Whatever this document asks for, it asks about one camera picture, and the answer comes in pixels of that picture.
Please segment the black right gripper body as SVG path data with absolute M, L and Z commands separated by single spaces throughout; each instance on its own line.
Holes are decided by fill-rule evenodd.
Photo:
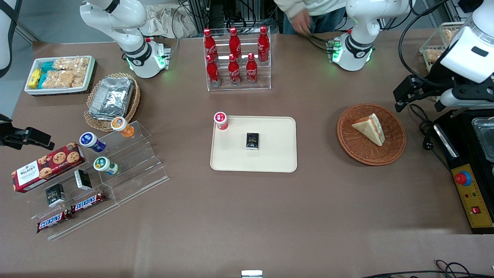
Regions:
M 0 146 L 22 149 L 25 145 L 26 132 L 25 129 L 15 128 L 11 118 L 3 114 L 0 115 Z

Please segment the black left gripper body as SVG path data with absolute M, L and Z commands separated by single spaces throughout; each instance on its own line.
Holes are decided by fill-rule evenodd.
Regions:
M 439 97 L 439 91 L 436 87 L 425 84 L 420 81 L 416 76 L 409 75 L 403 80 L 404 102 L 416 102 L 423 100 L 427 97 L 432 97 L 437 100 Z

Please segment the person's bare hand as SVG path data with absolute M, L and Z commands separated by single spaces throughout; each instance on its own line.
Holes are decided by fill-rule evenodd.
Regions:
M 293 29 L 298 34 L 310 34 L 311 33 L 311 16 L 307 9 L 303 9 L 291 18 L 291 24 Z

